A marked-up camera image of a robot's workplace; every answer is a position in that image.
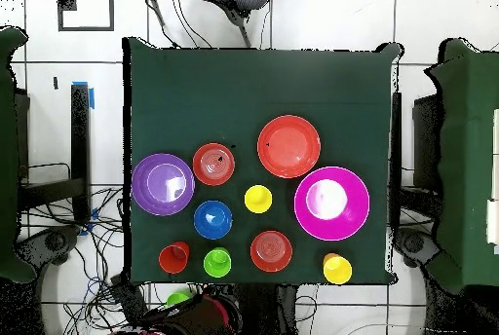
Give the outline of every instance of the cup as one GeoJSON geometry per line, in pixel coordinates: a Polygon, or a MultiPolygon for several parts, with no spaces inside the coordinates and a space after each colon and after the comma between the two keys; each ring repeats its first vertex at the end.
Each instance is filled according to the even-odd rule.
{"type": "Polygon", "coordinates": [[[203,263],[205,271],[210,277],[222,278],[231,268],[230,254],[224,247],[216,247],[208,252],[203,263]]]}
{"type": "Polygon", "coordinates": [[[178,274],[187,265],[189,246],[185,242],[174,242],[164,247],[160,253],[159,261],[163,271],[178,274]]]}
{"type": "Polygon", "coordinates": [[[245,205],[253,213],[263,213],[272,204],[272,192],[263,185],[253,185],[245,193],[245,205]]]}
{"type": "Polygon", "coordinates": [[[337,253],[329,253],[326,255],[324,257],[323,267],[326,279],[336,285],[348,282],[352,276],[352,265],[347,259],[337,253]]]}
{"type": "Polygon", "coordinates": [[[192,294],[188,289],[182,289],[178,292],[174,292],[167,299],[167,307],[172,307],[173,305],[179,304],[180,302],[187,301],[192,298],[192,294]]]}

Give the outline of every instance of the green cloth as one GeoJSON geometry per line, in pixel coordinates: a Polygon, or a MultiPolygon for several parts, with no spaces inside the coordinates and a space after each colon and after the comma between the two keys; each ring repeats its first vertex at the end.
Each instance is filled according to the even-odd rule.
{"type": "Polygon", "coordinates": [[[0,164],[0,277],[14,282],[30,282],[36,277],[31,265],[15,254],[18,238],[18,127],[14,101],[14,74],[10,61],[14,51],[27,40],[23,32],[13,27],[0,29],[0,137],[2,163],[0,164]]]}
{"type": "Polygon", "coordinates": [[[129,39],[132,55],[132,166],[154,153],[171,153],[189,166],[203,144],[232,148],[236,169],[220,186],[196,180],[194,197],[180,213],[160,217],[132,201],[132,280],[203,282],[324,282],[323,258],[329,252],[353,266],[350,283],[386,284],[385,271],[388,148],[391,115],[391,65],[400,53],[388,44],[380,53],[160,50],[129,39]],[[340,242],[309,236],[298,224],[293,197],[303,176],[282,179],[258,160],[256,141],[262,128],[280,115],[307,119],[321,138],[315,168],[340,166],[355,172],[370,193],[370,213],[360,231],[340,242]],[[263,214],[249,212],[244,194],[254,184],[273,194],[263,214]],[[193,226],[196,207],[220,200],[232,210],[232,230],[209,241],[193,226]],[[289,264],[278,273],[258,270],[250,244],[262,231],[278,230],[293,248],[289,264]],[[165,273],[160,251],[184,241],[190,257],[184,271],[165,273]],[[217,246],[232,257],[221,279],[203,269],[205,255],[217,246]]]}
{"type": "Polygon", "coordinates": [[[443,210],[436,235],[442,253],[427,268],[453,293],[469,284],[499,286],[499,256],[486,241],[499,55],[468,45],[462,39],[448,41],[443,62],[429,71],[441,90],[445,119],[439,163],[443,210]]]}

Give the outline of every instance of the red bowl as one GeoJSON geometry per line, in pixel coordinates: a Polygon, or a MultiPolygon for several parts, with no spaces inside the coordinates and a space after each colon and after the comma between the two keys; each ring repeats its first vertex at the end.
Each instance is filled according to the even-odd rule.
{"type": "Polygon", "coordinates": [[[272,174],[283,178],[305,174],[319,159],[321,141],[315,128],[298,116],[280,116],[261,131],[258,158],[272,174]]]}
{"type": "Polygon", "coordinates": [[[229,180],[236,163],[231,151],[219,143],[201,146],[192,160],[192,170],[206,185],[221,185],[229,180]]]}
{"type": "Polygon", "coordinates": [[[280,232],[265,231],[253,240],[249,253],[260,270],[278,272],[291,260],[292,246],[280,232]]]}

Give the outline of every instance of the metal stand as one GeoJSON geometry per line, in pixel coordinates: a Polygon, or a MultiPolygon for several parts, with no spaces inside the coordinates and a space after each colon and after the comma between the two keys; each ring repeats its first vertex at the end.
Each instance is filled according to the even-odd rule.
{"type": "MultiPolygon", "coordinates": [[[[18,107],[19,153],[27,165],[27,107],[18,107]]],[[[22,186],[19,210],[72,198],[74,221],[86,224],[91,215],[90,200],[89,88],[71,86],[71,178],[22,186]]]]}

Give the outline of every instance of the plate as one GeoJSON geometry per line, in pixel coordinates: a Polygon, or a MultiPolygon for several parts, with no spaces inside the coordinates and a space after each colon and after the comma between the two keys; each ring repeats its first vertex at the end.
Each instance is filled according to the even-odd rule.
{"type": "Polygon", "coordinates": [[[278,272],[290,261],[292,246],[281,232],[265,231],[259,234],[250,248],[254,265],[265,272],[278,272]]]}
{"type": "Polygon", "coordinates": [[[314,167],[321,153],[315,128],[298,116],[280,116],[261,131],[258,158],[272,174],[283,178],[301,176],[314,167]]]}
{"type": "Polygon", "coordinates": [[[150,155],[134,169],[132,193],[136,203],[146,212],[173,215],[189,204],[194,194],[194,175],[175,155],[150,155]]]}
{"type": "Polygon", "coordinates": [[[234,172],[234,156],[225,146],[208,143],[201,146],[192,160],[196,177],[206,185],[221,185],[230,179],[234,172]]]}
{"type": "Polygon", "coordinates": [[[340,241],[362,228],[369,214],[363,181],[344,167],[322,167],[298,185],[294,213],[301,227],[324,241],[340,241]]]}

